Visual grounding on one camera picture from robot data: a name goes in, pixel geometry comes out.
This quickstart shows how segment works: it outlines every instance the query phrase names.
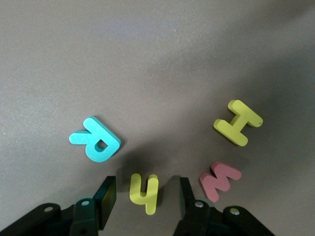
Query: screw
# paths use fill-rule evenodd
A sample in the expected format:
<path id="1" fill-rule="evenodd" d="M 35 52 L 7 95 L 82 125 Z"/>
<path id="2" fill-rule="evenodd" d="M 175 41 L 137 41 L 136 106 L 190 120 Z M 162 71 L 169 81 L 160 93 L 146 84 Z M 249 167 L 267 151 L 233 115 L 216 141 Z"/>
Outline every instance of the screw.
<path id="1" fill-rule="evenodd" d="M 236 208 L 231 208 L 230 212 L 231 212 L 232 215 L 239 215 L 240 214 L 240 212 Z"/>
<path id="2" fill-rule="evenodd" d="M 202 208 L 203 207 L 203 203 L 202 202 L 195 202 L 195 206 L 198 208 Z"/>

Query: gray surface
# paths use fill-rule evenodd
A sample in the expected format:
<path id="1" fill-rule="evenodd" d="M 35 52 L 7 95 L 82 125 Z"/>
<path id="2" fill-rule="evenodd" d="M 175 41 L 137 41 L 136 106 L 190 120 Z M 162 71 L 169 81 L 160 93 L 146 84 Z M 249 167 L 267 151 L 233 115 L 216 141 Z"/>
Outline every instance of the gray surface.
<path id="1" fill-rule="evenodd" d="M 276 235 L 315 231 L 314 1 L 1 1 L 0 229 L 45 202 L 65 208 L 108 175 L 118 199 L 100 235 L 172 235 L 175 187 L 153 216 L 130 176 L 243 177 L 215 206 L 247 208 Z M 213 128 L 232 99 L 261 115 L 237 147 Z M 104 163 L 69 135 L 97 116 L 123 141 Z"/>

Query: pink letter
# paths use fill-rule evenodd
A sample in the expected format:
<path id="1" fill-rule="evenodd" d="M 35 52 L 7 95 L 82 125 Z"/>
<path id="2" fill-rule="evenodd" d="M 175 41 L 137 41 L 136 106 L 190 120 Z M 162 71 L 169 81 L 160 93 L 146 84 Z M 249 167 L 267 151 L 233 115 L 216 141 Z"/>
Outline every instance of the pink letter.
<path id="1" fill-rule="evenodd" d="M 199 179 L 207 197 L 215 203 L 219 200 L 219 195 L 216 189 L 226 192 L 230 189 L 230 183 L 227 177 L 239 180 L 242 177 L 242 173 L 219 161 L 211 165 L 211 170 L 214 172 L 215 177 L 209 173 L 203 173 Z"/>

